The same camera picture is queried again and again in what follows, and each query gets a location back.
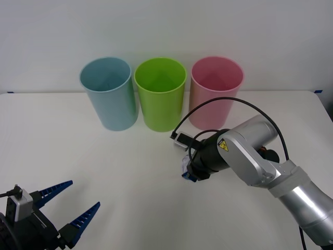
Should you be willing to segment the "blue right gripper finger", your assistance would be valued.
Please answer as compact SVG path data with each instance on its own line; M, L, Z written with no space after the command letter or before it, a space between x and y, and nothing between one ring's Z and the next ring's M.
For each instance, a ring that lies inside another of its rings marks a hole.
M201 176L195 176L194 174L191 174L189 172L185 172L182 174L182 177L186 180L192 181L192 182L197 182L197 181L203 181L206 179L209 179L210 175L209 174L204 174Z

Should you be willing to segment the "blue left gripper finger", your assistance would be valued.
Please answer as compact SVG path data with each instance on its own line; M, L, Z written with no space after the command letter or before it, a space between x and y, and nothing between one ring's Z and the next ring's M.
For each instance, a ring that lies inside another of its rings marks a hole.
M84 230L87 228L91 220L94 218L98 209L100 208L100 202L97 202L86 212L82 213L72 222L66 224L58 232L60 234L60 241L64 243L70 249L73 249L79 241Z
M61 193L72 184L73 181L70 180L56 184L40 191L32 192L31 197L33 198L33 204L38 209L42 208L46 203L48 203L51 199L53 199L55 196L57 196L59 193Z

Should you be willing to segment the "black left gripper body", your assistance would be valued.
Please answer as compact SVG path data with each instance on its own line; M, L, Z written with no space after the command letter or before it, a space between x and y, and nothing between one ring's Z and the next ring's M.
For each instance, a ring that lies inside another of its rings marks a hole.
M36 207L32 214L14 223L14 233L22 249L64 249L58 230Z

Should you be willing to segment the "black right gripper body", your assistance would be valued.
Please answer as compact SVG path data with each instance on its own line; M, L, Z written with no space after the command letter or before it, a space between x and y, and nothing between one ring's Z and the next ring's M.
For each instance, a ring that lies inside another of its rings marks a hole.
M196 167L192 164L187 166L187 172L190 174L208 174L205 168Z

